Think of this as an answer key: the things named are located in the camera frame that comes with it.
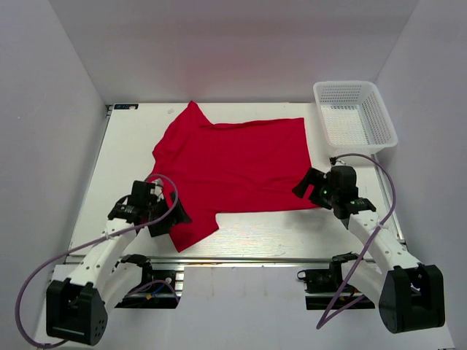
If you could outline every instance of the gray wall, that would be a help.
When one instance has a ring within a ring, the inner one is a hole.
[[[374,81],[417,0],[50,0],[98,92],[123,101],[310,101]]]
[[[29,349],[13,308],[33,268],[67,247],[105,107],[47,1],[0,5],[0,341]],[[46,274],[26,293],[33,332]]]
[[[467,1],[422,0],[377,79],[399,137],[383,154],[411,251],[445,278],[447,320],[467,349]]]

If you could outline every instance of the basket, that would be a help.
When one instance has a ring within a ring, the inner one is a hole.
[[[372,82],[317,82],[313,86],[330,157],[372,155],[397,144],[384,102]]]

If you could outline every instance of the robotic arm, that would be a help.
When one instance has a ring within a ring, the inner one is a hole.
[[[169,210],[162,187],[135,181],[131,194],[121,198],[108,215],[102,235],[153,221]],[[152,237],[170,231],[181,222],[191,222],[180,201],[159,223],[149,226]],[[138,254],[120,259],[137,232],[111,237],[93,246],[65,281],[52,281],[47,288],[47,334],[52,337],[96,345],[107,326],[109,312],[134,287],[145,283],[149,260]]]
[[[314,186],[309,200],[333,210],[346,229],[365,244],[380,218],[374,205],[358,196],[356,183],[357,175],[350,166],[333,166],[326,174],[310,168],[293,192],[302,198],[308,186]],[[444,325],[443,276],[435,265],[423,265],[386,227],[378,232],[368,252],[379,271],[362,260],[349,284],[377,306],[389,331],[401,333]],[[336,291],[357,257],[351,253],[338,255],[329,270],[307,271],[314,292]]]

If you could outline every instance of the red cloth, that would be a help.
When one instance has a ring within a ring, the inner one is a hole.
[[[215,232],[217,213],[315,207],[292,194],[311,166],[303,118],[211,124],[190,102],[153,155],[193,220],[171,229],[178,252]]]

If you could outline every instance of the black label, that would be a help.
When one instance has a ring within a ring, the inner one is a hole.
[[[138,104],[115,104],[114,109],[138,109]]]

